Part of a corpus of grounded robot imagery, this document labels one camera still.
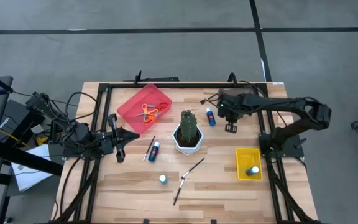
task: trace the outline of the table leg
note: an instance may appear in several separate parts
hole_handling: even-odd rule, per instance
[[[61,176],[63,166],[0,142],[0,157],[16,164]]]

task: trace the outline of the small bottle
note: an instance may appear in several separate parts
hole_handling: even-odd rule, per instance
[[[208,118],[209,125],[215,126],[216,122],[215,122],[214,114],[211,111],[211,108],[206,109],[206,117]]]
[[[155,142],[154,145],[153,145],[152,151],[150,152],[150,155],[149,155],[149,161],[150,162],[155,161],[155,157],[158,154],[158,150],[160,150],[160,143]]]
[[[160,183],[161,184],[167,184],[167,182],[168,182],[167,177],[165,175],[161,175],[160,176]]]
[[[247,169],[246,173],[248,176],[255,175],[255,174],[259,173],[259,168],[257,166],[253,166],[253,167]]]

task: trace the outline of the potted cactus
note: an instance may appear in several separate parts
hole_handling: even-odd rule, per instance
[[[181,112],[181,122],[172,137],[177,149],[186,155],[190,155],[200,148],[204,136],[197,126],[196,116],[190,110]]]

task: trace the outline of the white pot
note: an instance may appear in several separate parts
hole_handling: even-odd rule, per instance
[[[198,140],[197,145],[195,147],[181,147],[179,145],[176,137],[175,137],[175,133],[178,131],[179,127],[180,127],[180,124],[177,126],[177,128],[172,133],[172,137],[173,137],[173,140],[175,140],[175,143],[177,145],[177,149],[179,151],[181,151],[184,155],[187,155],[187,156],[190,155],[190,154],[195,153],[198,149],[200,149],[201,142],[203,141],[203,138],[204,138],[204,134],[201,132],[200,128],[197,125],[198,132],[200,133],[200,139]]]

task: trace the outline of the cactus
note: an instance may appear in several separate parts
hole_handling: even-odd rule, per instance
[[[181,141],[190,142],[197,135],[197,119],[190,110],[181,112]]]

